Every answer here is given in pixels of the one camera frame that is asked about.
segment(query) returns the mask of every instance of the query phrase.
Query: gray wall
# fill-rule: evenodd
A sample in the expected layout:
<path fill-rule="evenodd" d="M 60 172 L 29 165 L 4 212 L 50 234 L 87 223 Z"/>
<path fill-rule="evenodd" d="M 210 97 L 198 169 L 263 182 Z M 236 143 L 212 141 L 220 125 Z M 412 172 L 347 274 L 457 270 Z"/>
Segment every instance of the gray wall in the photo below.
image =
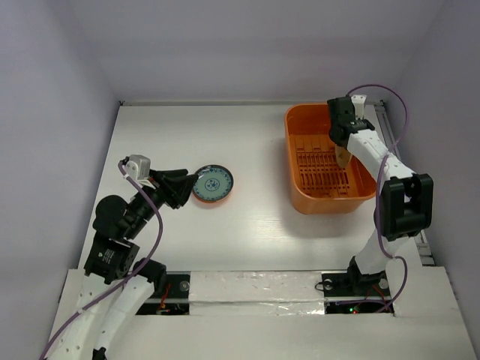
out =
<path fill-rule="evenodd" d="M 122 100 L 318 100 L 394 85 L 443 0 L 69 0 Z"/>
<path fill-rule="evenodd" d="M 0 358 L 37 359 L 118 109 L 65 1 L 0 1 Z"/>
<path fill-rule="evenodd" d="M 447 268 L 480 355 L 480 1 L 448 0 L 397 90 L 411 115 L 403 160 L 429 173 L 435 197 L 428 240 Z M 399 134 L 403 113 L 388 102 Z"/>

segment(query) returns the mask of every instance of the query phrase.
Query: orange bin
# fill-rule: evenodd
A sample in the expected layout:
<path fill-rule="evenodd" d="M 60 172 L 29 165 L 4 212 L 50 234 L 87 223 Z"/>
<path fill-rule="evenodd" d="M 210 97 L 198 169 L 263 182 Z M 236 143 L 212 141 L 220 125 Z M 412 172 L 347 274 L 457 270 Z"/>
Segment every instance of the orange bin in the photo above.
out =
<path fill-rule="evenodd" d="M 355 158 L 341 169 L 329 138 L 326 103 L 304 103 L 285 114 L 292 204 L 302 214 L 346 214 L 375 196 L 376 182 Z"/>

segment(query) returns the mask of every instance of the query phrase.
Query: patterned plate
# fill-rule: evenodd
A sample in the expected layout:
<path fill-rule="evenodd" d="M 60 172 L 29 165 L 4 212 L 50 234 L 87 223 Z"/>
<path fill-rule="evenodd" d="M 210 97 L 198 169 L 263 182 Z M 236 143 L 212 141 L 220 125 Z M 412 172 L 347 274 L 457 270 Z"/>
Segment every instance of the patterned plate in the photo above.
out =
<path fill-rule="evenodd" d="M 196 171 L 199 178 L 193 186 L 193 195 L 205 203 L 225 199 L 233 188 L 233 176 L 220 165 L 204 166 Z"/>

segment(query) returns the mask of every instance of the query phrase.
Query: purple cable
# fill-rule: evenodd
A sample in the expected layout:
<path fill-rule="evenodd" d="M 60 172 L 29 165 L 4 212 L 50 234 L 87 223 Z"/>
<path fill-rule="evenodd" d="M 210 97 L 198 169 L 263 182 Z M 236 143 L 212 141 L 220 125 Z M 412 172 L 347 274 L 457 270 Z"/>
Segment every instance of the purple cable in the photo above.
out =
<path fill-rule="evenodd" d="M 397 144 L 404 138 L 405 133 L 407 132 L 407 128 L 408 128 L 409 123 L 410 123 L 410 117 L 409 117 L 408 110 L 407 110 L 407 105 L 405 104 L 404 99 L 402 99 L 402 97 L 395 90 L 389 88 L 388 86 L 384 86 L 384 85 L 380 85 L 380 84 L 360 85 L 360 86 L 357 86 L 356 88 L 353 88 L 352 90 L 348 91 L 348 93 L 346 95 L 350 96 L 356 90 L 363 89 L 363 88 L 370 88 L 370 87 L 381 88 L 381 89 L 388 90 L 393 95 L 395 95 L 398 98 L 398 100 L 400 100 L 400 102 L 403 105 L 403 109 L 405 110 L 405 123 L 403 124 L 402 132 L 400 133 L 400 136 L 397 138 L 397 140 L 393 144 L 391 144 L 390 147 L 388 148 L 388 154 L 385 155 L 385 157 L 382 159 L 382 163 L 380 164 L 380 169 L 379 169 L 379 172 L 378 172 L 378 177 L 376 178 L 375 222 L 379 226 L 380 225 L 380 191 L 381 191 L 380 186 L 382 184 L 383 168 L 385 167 L 386 161 L 389 158 L 389 152 L 391 152 L 395 148 L 395 146 L 397 146 Z M 407 283 L 407 278 L 408 278 L 408 266 L 407 266 L 407 261 L 405 260 L 404 257 L 402 257 L 402 256 L 392 256 L 391 254 L 389 254 L 387 252 L 387 250 L 385 249 L 385 247 L 383 246 L 382 234 L 380 233 L 380 231 L 377 231 L 376 234 L 378 235 L 378 243 L 379 243 L 379 246 L 380 246 L 380 250 L 383 252 L 383 254 L 386 257 L 388 257 L 389 259 L 400 260 L 403 263 L 403 267 L 405 268 L 405 272 L 404 272 L 404 275 L 403 275 L 403 281 L 402 281 L 402 284 L 400 285 L 400 289 L 397 291 L 395 296 L 393 298 L 391 298 L 389 303 L 387 303 L 384 307 L 381 307 L 379 310 L 375 311 L 376 313 L 381 313 L 382 311 L 388 309 L 398 299 L 400 294 L 404 291 L 405 284 Z"/>
<path fill-rule="evenodd" d="M 140 263 L 140 265 L 133 270 L 124 280 L 120 281 L 117 283 L 114 287 L 111 289 L 108 289 L 106 292 L 104 292 L 102 295 L 98 296 L 91 302 L 89 302 L 87 305 L 82 307 L 82 311 L 87 311 L 89 308 L 92 306 L 95 306 L 102 300 L 104 300 L 106 297 L 110 296 L 113 294 L 116 290 L 120 289 L 123 287 L 128 281 L 130 281 L 131 278 L 133 278 L 135 275 L 137 275 L 144 267 L 147 265 L 149 260 L 152 258 L 154 252 L 157 250 L 158 245 L 160 244 L 160 240 L 162 239 L 162 234 L 164 233 L 164 222 L 162 221 L 162 217 L 160 215 L 160 212 L 157 209 L 157 206 L 152 202 L 150 197 L 146 194 L 145 191 L 134 181 L 130 176 L 127 175 L 127 172 L 123 168 L 123 161 L 120 161 L 118 163 L 118 169 L 120 170 L 120 173 L 127 179 L 128 182 L 132 184 L 132 186 L 142 195 L 142 197 L 145 199 L 145 201 L 150 205 L 151 209 L 154 211 L 155 215 L 157 216 L 158 219 L 158 235 L 157 235 L 157 240 L 155 241 L 153 247 L 151 248 L 150 252 L 146 256 L 146 258 Z M 57 338 L 60 336 L 60 334 L 73 322 L 77 317 L 80 316 L 80 313 L 77 311 L 74 313 L 65 323 L 60 326 L 60 328 L 57 330 L 57 332 L 52 336 L 52 338 L 49 340 L 49 342 L 46 344 L 45 349 L 43 349 L 42 354 L 40 355 L 39 360 L 44 360 L 47 356 L 48 351 L 50 350 L 50 347 L 52 347 L 53 343 L 57 340 Z"/>

